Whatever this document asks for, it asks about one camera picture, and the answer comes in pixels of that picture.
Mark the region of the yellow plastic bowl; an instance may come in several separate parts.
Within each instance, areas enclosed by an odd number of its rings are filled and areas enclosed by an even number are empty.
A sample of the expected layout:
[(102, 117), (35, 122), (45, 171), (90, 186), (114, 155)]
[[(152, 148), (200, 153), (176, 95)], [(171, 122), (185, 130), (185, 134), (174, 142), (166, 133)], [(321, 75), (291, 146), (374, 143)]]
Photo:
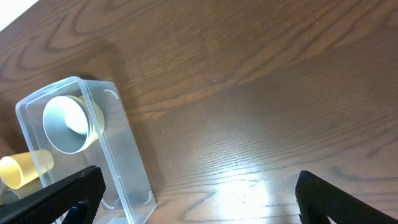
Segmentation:
[(90, 116), (88, 105), (84, 97), (67, 95), (71, 99), (73, 105), (65, 113), (65, 124), (73, 135), (78, 139), (78, 148), (75, 153), (84, 151), (92, 143), (98, 139), (99, 133), (102, 133), (105, 128), (104, 114), (97, 103), (91, 101), (95, 118), (99, 124), (99, 128), (94, 125), (94, 117)]

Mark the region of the light blue plastic bowl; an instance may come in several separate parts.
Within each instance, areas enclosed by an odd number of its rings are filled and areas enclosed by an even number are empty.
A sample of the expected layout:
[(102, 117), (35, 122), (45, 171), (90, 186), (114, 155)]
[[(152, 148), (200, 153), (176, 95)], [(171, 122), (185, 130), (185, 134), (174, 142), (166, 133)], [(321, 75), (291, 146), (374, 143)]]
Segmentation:
[(76, 96), (56, 96), (43, 112), (43, 128), (50, 144), (64, 154), (76, 154), (95, 140), (85, 102)]

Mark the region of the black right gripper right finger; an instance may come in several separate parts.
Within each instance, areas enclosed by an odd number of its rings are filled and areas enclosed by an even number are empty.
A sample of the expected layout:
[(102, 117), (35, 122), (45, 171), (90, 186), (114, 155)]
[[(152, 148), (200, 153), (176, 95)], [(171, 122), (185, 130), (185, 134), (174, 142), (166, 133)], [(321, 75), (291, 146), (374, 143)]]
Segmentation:
[(295, 196), (302, 224), (330, 224), (331, 220), (340, 224), (397, 223), (395, 218), (306, 170), (299, 174)]

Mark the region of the yellow plastic cup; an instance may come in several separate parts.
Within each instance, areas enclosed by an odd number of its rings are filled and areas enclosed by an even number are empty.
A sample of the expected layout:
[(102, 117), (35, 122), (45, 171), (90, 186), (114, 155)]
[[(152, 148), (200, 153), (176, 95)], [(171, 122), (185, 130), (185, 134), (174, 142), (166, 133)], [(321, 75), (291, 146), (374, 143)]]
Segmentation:
[(24, 152), (1, 159), (1, 179), (11, 189), (19, 189), (48, 172), (54, 166), (53, 155), (47, 150)]

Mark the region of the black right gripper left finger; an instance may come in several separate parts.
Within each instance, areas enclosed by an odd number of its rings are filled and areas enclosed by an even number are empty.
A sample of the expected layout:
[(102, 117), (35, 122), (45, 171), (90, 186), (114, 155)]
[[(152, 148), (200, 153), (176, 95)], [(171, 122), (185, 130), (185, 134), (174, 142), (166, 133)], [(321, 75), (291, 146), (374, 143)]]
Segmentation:
[(1, 223), (93, 223), (106, 185), (89, 166), (16, 202), (1, 206)]

